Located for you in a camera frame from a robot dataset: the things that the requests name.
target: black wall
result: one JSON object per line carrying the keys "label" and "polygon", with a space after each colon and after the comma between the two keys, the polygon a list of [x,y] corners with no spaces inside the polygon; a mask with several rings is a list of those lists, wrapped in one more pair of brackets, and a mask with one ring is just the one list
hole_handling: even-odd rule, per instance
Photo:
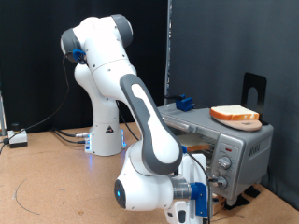
{"label": "black wall", "polygon": [[263,119],[274,136],[263,184],[297,209],[298,11],[298,1],[173,0],[170,59],[170,93],[197,104],[238,105],[246,72],[267,78]]}
{"label": "black wall", "polygon": [[[11,0],[0,3],[0,74],[7,126],[35,124],[60,105],[66,85],[60,49],[62,33],[88,17],[122,14],[133,26],[126,51],[155,103],[164,103],[167,1]],[[63,108],[31,132],[92,125],[91,100],[74,79],[75,64],[65,61],[70,92]],[[133,121],[123,105],[125,117]]]}

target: bread slice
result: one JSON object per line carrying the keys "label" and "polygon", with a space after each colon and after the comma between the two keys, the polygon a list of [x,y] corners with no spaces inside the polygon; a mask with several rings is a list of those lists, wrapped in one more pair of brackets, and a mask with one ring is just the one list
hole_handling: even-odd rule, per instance
{"label": "bread slice", "polygon": [[241,105],[221,105],[210,108],[209,114],[215,119],[243,120],[259,119],[260,115]]}

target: toaster oven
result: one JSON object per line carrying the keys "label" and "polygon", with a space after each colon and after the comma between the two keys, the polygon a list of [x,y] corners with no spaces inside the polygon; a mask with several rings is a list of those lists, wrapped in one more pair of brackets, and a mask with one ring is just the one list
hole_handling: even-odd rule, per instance
{"label": "toaster oven", "polygon": [[226,198],[228,205],[266,174],[273,135],[270,124],[245,132],[217,122],[208,108],[183,112],[170,104],[158,109],[182,145],[206,156],[207,172],[221,180],[213,192]]}

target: blue object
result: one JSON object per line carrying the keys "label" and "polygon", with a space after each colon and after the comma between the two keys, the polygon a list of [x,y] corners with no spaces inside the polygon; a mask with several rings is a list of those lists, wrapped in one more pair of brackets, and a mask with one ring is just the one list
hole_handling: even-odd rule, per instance
{"label": "blue object", "polygon": [[181,149],[183,149],[183,153],[187,153],[187,148],[185,146],[181,146]]}
{"label": "blue object", "polygon": [[124,142],[123,129],[121,129],[121,142],[122,142],[122,147],[126,147],[127,146],[127,144]]}
{"label": "blue object", "polygon": [[80,49],[73,49],[73,58],[75,59],[76,63],[85,64],[84,55],[86,55],[84,51]]}
{"label": "blue object", "polygon": [[187,112],[188,110],[193,109],[193,98],[190,97],[190,98],[186,99],[185,94],[182,94],[180,96],[183,98],[183,100],[176,100],[177,109],[180,109],[180,110],[185,111],[185,112]]}
{"label": "blue object", "polygon": [[195,200],[195,214],[199,217],[207,217],[206,185],[203,183],[191,183],[191,200]]}

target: table surface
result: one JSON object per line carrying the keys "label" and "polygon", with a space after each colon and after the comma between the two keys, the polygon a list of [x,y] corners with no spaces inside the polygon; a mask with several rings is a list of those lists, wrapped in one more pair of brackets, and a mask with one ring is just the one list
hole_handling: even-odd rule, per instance
{"label": "table surface", "polygon": [[[129,124],[135,133],[134,123]],[[124,129],[130,146],[135,139]],[[89,128],[68,130],[87,132]],[[164,211],[129,212],[114,198],[126,150],[110,157],[87,154],[54,133],[28,134],[28,147],[5,146],[0,156],[1,223],[167,223]],[[263,186],[250,204],[221,210],[212,223],[299,223],[297,210]]]}

